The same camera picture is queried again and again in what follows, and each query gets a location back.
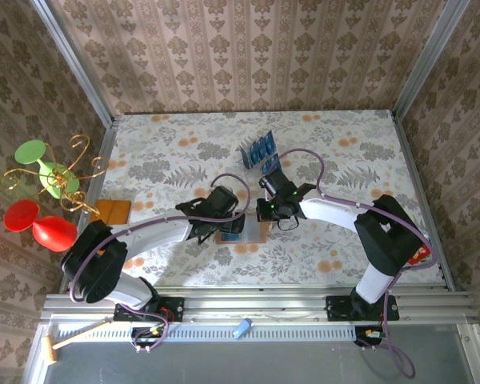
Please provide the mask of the aluminium table side rail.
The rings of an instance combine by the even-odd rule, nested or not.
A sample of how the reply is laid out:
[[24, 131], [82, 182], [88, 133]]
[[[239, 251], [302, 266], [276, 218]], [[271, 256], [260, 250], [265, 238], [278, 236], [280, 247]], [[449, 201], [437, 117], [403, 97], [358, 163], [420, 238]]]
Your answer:
[[[120, 122], [122, 120], [122, 116], [116, 117], [110, 127], [106, 130], [102, 144], [99, 150], [99, 155], [103, 156], [105, 158], [110, 158], [111, 153], [114, 148], [118, 128], [120, 125]], [[92, 181], [90, 181], [89, 188], [87, 190], [87, 201], [95, 204], [95, 202], [100, 199], [101, 191], [102, 191], [102, 186], [105, 180], [106, 174], [101, 174], [94, 178]], [[90, 223], [91, 219], [91, 214], [89, 213], [81, 213], [79, 220], [78, 220], [78, 225], [77, 225], [77, 230], [79, 233], [81, 233], [86, 226]], [[69, 284], [70, 280], [68, 279], [67, 276], [62, 277], [61, 285], [59, 287], [59, 293], [60, 294], [67, 294], [69, 291]]]
[[442, 276], [445, 281], [446, 287], [450, 291], [457, 291], [458, 289], [455, 286], [454, 279], [452, 273], [450, 271], [448, 261], [444, 254], [440, 237], [438, 235], [437, 227], [434, 222], [434, 218], [430, 209], [430, 205], [426, 199], [426, 194], [423, 188], [422, 181], [420, 179], [420, 175], [418, 172], [418, 168], [415, 164], [414, 157], [410, 148], [410, 144], [408, 143], [406, 133], [403, 129], [401, 120], [395, 115], [393, 111], [390, 111], [390, 116], [392, 117], [394, 128], [396, 135], [398, 136], [398, 140], [400, 142], [400, 146], [402, 148], [403, 156], [406, 160], [407, 168], [410, 173], [410, 178], [414, 186], [414, 190], [417, 196], [418, 204], [420, 205], [420, 209], [422, 212], [423, 221], [425, 227], [427, 229], [427, 233], [430, 236], [430, 240], [432, 245], [436, 249], [438, 253], [438, 264], [442, 271]]

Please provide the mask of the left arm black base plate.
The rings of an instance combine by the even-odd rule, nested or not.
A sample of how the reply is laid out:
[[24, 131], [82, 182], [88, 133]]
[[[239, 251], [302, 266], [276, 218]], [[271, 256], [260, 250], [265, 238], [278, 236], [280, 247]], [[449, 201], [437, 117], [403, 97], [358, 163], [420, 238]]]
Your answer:
[[147, 304], [138, 312], [147, 312], [150, 315], [136, 314], [117, 304], [114, 309], [113, 320], [116, 322], [156, 322], [152, 314], [166, 318], [169, 323], [182, 322], [184, 315], [184, 298], [162, 296], [153, 304]]

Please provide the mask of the orange wooden board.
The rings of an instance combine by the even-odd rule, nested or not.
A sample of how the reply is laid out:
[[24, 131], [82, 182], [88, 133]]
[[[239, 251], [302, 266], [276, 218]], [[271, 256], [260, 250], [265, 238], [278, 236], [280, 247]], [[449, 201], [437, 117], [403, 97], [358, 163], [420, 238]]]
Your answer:
[[95, 203], [98, 214], [92, 213], [90, 221], [102, 220], [108, 226], [127, 224], [131, 201], [100, 199]]

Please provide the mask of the light blue plastic tube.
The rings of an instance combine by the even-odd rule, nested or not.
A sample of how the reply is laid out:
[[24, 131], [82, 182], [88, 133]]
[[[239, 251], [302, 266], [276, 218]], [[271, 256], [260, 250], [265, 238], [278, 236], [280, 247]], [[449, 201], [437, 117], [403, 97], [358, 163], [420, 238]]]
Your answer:
[[254, 322], [250, 318], [244, 318], [239, 325], [233, 330], [233, 339], [239, 340], [245, 336], [253, 327]]

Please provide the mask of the pink leather card holder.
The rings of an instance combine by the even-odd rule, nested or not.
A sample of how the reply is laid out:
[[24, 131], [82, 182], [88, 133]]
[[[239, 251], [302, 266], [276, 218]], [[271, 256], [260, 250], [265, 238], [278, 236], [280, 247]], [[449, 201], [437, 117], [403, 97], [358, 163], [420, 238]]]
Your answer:
[[217, 244], [236, 245], [236, 244], [262, 244], [266, 243], [267, 232], [266, 226], [260, 226], [255, 215], [247, 215], [244, 221], [243, 231], [240, 233], [241, 241], [236, 243], [221, 243], [218, 241], [218, 235], [215, 235], [215, 242]]

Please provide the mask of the green plastic goblet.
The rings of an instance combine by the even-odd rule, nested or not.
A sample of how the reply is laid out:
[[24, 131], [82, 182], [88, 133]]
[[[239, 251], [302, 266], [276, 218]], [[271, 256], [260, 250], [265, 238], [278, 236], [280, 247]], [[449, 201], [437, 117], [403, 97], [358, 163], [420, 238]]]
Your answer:
[[76, 175], [62, 163], [56, 162], [54, 152], [45, 142], [35, 139], [25, 142], [17, 148], [14, 158], [23, 165], [37, 163], [37, 175], [44, 191], [53, 198], [64, 197], [63, 192], [70, 195], [80, 187]]

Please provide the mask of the clear acrylic card stand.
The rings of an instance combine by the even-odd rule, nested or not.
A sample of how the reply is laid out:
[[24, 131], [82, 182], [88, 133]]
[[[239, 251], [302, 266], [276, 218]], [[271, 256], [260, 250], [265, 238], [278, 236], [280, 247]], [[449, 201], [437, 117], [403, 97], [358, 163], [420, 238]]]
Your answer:
[[238, 151], [240, 153], [240, 156], [241, 156], [241, 163], [243, 165], [243, 168], [244, 168], [244, 171], [245, 171], [245, 174], [246, 176], [248, 177], [249, 180], [253, 181], [255, 179], [260, 179], [262, 176], [264, 176], [264, 174], [262, 173], [262, 166], [263, 164], [265, 163], [265, 161], [268, 159], [268, 158], [271, 158], [275, 153], [278, 154], [278, 147], [277, 147], [277, 144], [276, 144], [276, 141], [275, 141], [275, 138], [274, 138], [274, 142], [275, 142], [275, 145], [276, 145], [276, 151], [274, 154], [272, 155], [268, 155], [264, 158], [264, 159], [259, 159], [259, 162], [258, 164], [256, 165], [253, 165], [251, 160], [251, 165], [252, 167], [248, 170], [247, 168], [244, 167], [244, 164], [243, 164], [243, 161], [242, 161], [242, 154], [241, 154], [241, 148], [243, 148], [249, 155], [249, 158], [250, 158], [250, 154], [249, 154], [249, 148], [250, 148], [250, 145], [253, 143], [253, 142], [256, 142], [261, 138], [261, 137], [264, 137], [269, 131], [272, 131], [272, 130], [268, 130], [266, 133], [264, 133], [263, 135], [259, 136], [259, 137], [256, 137], [256, 138], [252, 138], [252, 139], [247, 139], [246, 141], [242, 142], [239, 147], [238, 147]]

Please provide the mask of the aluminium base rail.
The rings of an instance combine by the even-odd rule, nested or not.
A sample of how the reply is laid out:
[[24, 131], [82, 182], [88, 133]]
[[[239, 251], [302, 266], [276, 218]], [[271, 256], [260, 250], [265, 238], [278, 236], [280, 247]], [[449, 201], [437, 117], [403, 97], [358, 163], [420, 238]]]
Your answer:
[[[182, 297], [183, 321], [195, 325], [232, 325], [250, 318], [258, 325], [322, 325], [326, 297], [345, 295], [348, 287], [324, 286], [162, 286], [159, 293]], [[401, 325], [471, 324], [478, 320], [466, 292], [440, 286], [396, 286]], [[100, 321], [112, 316], [114, 304], [74, 303], [64, 294], [50, 294], [41, 313], [43, 323]]]

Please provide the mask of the red plastic goblet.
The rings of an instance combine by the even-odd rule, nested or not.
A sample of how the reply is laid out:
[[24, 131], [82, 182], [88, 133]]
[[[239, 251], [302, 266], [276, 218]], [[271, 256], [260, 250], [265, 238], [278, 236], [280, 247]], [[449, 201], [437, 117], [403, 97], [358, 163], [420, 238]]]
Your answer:
[[5, 213], [4, 224], [12, 232], [31, 229], [34, 239], [53, 252], [63, 252], [71, 248], [78, 236], [76, 225], [59, 216], [39, 215], [39, 205], [23, 199], [10, 206]]

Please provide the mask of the wooden mallet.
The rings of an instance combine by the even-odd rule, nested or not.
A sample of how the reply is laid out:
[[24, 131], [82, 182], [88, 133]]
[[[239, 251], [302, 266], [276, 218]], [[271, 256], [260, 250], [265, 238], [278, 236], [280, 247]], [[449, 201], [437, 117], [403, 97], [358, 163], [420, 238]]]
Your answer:
[[57, 353], [56, 351], [63, 348], [64, 346], [68, 346], [71, 343], [74, 343], [76, 341], [79, 341], [81, 339], [86, 338], [89, 335], [92, 335], [94, 332], [98, 330], [105, 329], [108, 327], [113, 322], [112, 319], [107, 318], [105, 321], [99, 323], [96, 326], [92, 326], [88, 329], [85, 329], [83, 331], [80, 331], [78, 334], [75, 334], [63, 341], [54, 342], [54, 338], [52, 336], [45, 336], [42, 339], [42, 348], [45, 354], [45, 357], [48, 361], [49, 364], [55, 363], [57, 361]]

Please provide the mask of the red snack packet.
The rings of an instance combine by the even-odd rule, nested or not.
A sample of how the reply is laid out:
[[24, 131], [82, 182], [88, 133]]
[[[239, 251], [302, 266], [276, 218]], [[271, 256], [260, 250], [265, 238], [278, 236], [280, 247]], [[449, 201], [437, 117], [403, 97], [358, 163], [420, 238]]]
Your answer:
[[422, 245], [417, 252], [408, 260], [409, 265], [417, 265], [424, 262], [431, 255], [430, 249], [426, 245]]

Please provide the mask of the aluminium frame post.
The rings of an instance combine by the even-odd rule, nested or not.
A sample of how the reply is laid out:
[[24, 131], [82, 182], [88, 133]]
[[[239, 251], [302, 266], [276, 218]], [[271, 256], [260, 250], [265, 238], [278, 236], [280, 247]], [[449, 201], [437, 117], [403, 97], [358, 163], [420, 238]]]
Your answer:
[[50, 0], [30, 0], [30, 2], [43, 21], [49, 35], [54, 40], [56, 47], [64, 57], [70, 71], [89, 99], [95, 113], [104, 127], [110, 129], [114, 123], [114, 114], [102, 96], [97, 80], [90, 71], [90, 67], [85, 63], [84, 57], [78, 52], [68, 28], [63, 23], [62, 17], [51, 5]]
[[470, 0], [447, 0], [402, 92], [394, 104], [392, 113], [396, 120], [403, 120], [411, 108], [469, 3]]

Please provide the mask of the black power connector block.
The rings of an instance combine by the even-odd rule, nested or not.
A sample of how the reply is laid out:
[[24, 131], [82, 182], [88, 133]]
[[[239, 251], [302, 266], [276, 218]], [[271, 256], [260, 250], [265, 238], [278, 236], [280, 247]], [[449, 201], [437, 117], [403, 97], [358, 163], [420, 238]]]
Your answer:
[[381, 327], [356, 326], [354, 328], [354, 343], [360, 347], [378, 346], [386, 338], [386, 334]]
[[130, 342], [137, 351], [152, 350], [164, 334], [164, 326], [134, 327], [130, 332]]

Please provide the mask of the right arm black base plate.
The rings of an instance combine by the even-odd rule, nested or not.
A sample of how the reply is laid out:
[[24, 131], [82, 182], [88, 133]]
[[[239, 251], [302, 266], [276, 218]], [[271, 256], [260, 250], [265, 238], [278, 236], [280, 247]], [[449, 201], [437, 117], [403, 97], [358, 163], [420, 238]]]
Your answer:
[[361, 298], [349, 295], [326, 296], [325, 310], [330, 322], [380, 322], [384, 317], [384, 308], [384, 297], [374, 304], [368, 304]]

